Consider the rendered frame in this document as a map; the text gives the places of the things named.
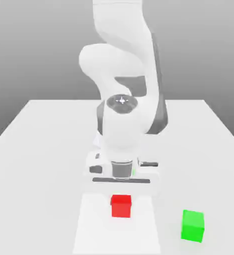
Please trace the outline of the small green cube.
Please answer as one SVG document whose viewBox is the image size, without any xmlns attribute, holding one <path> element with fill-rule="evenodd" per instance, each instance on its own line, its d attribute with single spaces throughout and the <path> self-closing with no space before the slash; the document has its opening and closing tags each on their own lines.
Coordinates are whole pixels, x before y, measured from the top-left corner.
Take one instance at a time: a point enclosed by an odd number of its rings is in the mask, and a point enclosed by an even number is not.
<svg viewBox="0 0 234 255">
<path fill-rule="evenodd" d="M 181 239 L 201 243 L 205 231 L 202 212 L 184 210 L 181 225 Z"/>
</svg>

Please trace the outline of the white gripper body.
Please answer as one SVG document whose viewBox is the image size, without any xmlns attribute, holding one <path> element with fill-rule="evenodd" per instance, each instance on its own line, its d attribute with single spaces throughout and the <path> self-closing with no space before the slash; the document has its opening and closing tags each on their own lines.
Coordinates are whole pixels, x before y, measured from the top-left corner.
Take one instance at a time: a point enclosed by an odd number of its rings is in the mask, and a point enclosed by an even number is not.
<svg viewBox="0 0 234 255">
<path fill-rule="evenodd" d="M 130 180 L 115 180 L 104 174 L 88 174 L 88 191 L 106 196 L 113 194 L 153 196 L 156 195 L 156 174 L 136 172 Z"/>
</svg>

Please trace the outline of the small red cube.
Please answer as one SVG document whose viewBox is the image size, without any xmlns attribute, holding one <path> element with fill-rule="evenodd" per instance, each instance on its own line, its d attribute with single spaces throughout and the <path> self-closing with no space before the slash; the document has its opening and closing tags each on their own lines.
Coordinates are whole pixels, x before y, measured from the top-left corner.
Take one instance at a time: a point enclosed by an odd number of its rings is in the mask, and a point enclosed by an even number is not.
<svg viewBox="0 0 234 255">
<path fill-rule="evenodd" d="M 115 194 L 111 197 L 112 217 L 130 218 L 132 199 L 130 195 Z"/>
</svg>

